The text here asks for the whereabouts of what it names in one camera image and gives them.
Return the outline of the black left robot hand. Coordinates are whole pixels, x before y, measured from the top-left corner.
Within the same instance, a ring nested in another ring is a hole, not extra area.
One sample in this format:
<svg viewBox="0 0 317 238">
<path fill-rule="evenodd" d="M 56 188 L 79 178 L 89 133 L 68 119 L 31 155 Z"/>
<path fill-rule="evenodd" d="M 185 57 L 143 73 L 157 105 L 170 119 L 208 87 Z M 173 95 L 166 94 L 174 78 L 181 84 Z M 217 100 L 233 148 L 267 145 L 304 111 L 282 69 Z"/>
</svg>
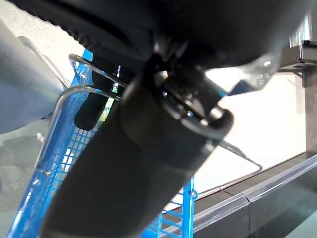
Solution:
<svg viewBox="0 0 317 238">
<path fill-rule="evenodd" d="M 134 73 L 43 220 L 42 238 L 134 238 L 230 131 L 210 69 L 269 78 L 314 0 L 17 0 Z"/>
</svg>

